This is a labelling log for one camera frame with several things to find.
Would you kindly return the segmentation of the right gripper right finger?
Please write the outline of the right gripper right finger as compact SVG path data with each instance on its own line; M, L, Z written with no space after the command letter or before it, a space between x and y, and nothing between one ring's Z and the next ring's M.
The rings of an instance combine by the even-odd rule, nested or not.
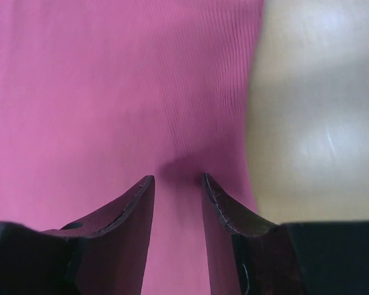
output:
M202 217L212 294L307 294L288 230L202 175Z

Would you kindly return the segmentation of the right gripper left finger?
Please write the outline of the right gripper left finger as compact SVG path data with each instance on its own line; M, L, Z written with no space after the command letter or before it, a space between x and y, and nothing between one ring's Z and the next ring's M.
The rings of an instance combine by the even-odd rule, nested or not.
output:
M140 294L154 211L155 179L47 234L73 247L64 277L40 294Z

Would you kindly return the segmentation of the red tank top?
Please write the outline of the red tank top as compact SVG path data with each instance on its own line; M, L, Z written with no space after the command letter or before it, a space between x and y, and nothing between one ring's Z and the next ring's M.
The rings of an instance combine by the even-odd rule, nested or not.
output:
M200 177L255 202L263 1L0 1L0 220L52 229L156 179L143 294L210 294Z

